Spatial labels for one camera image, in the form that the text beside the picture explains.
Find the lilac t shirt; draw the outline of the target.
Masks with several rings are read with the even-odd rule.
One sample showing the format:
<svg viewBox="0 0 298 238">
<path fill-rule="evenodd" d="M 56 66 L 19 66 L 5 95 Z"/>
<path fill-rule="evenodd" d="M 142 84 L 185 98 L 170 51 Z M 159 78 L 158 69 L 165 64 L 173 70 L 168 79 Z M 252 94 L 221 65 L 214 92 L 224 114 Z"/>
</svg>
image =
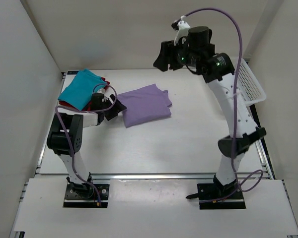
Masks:
<svg viewBox="0 0 298 238">
<path fill-rule="evenodd" d="M 121 93 L 118 100 L 127 108 L 123 111 L 126 128 L 171 117 L 168 91 L 160 90 L 156 84 Z"/>
</svg>

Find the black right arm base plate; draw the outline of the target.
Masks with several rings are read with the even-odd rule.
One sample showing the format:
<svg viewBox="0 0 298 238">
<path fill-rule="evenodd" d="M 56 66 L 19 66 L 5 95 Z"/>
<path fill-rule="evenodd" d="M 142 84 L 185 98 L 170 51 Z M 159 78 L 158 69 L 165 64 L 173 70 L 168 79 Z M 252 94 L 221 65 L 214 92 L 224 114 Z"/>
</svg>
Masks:
<svg viewBox="0 0 298 238">
<path fill-rule="evenodd" d="M 186 199 L 198 199 L 200 210 L 246 209 L 243 193 L 237 181 L 222 186 L 220 183 L 198 183 L 197 192 Z"/>
</svg>

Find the teal t shirt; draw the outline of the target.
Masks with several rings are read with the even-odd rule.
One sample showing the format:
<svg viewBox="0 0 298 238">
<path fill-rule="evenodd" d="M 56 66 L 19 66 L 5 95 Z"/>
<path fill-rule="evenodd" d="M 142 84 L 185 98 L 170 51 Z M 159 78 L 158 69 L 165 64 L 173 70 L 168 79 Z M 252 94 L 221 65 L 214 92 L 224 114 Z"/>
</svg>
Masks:
<svg viewBox="0 0 298 238">
<path fill-rule="evenodd" d="M 104 77 L 98 76 L 88 69 L 80 70 L 72 82 L 60 94 L 58 100 L 60 103 L 65 103 L 73 108 L 82 111 L 90 102 L 93 90 L 95 91 L 106 88 L 104 84 L 109 85 Z"/>
</svg>

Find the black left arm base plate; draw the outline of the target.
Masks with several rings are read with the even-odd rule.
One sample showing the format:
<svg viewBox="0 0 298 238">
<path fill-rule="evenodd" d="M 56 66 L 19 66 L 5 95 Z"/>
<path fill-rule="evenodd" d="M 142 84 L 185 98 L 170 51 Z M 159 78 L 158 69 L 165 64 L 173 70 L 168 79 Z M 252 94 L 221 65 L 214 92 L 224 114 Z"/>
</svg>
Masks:
<svg viewBox="0 0 298 238">
<path fill-rule="evenodd" d="M 63 207 L 64 208 L 107 208 L 110 184 L 95 183 L 94 187 L 86 184 L 67 183 Z"/>
</svg>

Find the red t shirt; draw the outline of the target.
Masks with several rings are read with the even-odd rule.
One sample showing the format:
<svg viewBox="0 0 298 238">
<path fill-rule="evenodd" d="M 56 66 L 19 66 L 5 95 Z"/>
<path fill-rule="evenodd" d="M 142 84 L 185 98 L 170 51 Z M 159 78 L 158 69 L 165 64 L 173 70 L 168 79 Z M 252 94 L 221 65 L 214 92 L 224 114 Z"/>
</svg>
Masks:
<svg viewBox="0 0 298 238">
<path fill-rule="evenodd" d="M 60 94 L 58 100 L 60 104 L 66 103 L 79 111 L 85 111 L 90 103 L 89 110 L 100 110 L 105 108 L 106 101 L 102 89 L 108 84 L 102 77 L 90 78 L 76 75 L 71 84 Z"/>
</svg>

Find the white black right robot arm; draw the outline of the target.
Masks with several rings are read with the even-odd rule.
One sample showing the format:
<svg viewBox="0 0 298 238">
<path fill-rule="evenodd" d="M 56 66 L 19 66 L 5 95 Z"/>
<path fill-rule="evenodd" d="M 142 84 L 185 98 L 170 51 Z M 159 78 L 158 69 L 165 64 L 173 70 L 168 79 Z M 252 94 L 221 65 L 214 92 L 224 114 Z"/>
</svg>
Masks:
<svg viewBox="0 0 298 238">
<path fill-rule="evenodd" d="M 172 41 L 161 43 L 153 66 L 162 72 L 186 67 L 192 74 L 201 75 L 213 92 L 229 129 L 229 135 L 218 141 L 222 154 L 213 183 L 202 192 L 187 199 L 199 198 L 202 202 L 218 202 L 241 190 L 237 171 L 249 147 L 266 135 L 252 119 L 237 87 L 238 70 L 225 53 L 217 54 L 211 43 L 212 31 L 206 26 L 176 26 Z"/>
</svg>

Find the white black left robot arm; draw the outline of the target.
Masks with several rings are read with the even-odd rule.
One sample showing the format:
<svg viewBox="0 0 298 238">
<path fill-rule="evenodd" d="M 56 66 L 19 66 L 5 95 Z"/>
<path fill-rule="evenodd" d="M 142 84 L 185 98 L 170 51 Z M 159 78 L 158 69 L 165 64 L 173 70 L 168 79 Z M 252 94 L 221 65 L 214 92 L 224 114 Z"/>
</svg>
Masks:
<svg viewBox="0 0 298 238">
<path fill-rule="evenodd" d="M 59 107 L 55 109 L 47 146 L 63 161 L 69 174 L 68 184 L 82 199 L 94 196 L 101 200 L 99 190 L 93 184 L 91 173 L 87 171 L 80 154 L 83 129 L 98 126 L 104 119 L 110 121 L 126 109 L 115 95 L 106 97 L 103 93 L 93 93 L 90 103 L 81 113 L 74 110 L 75 113 L 70 115 L 59 112 Z"/>
</svg>

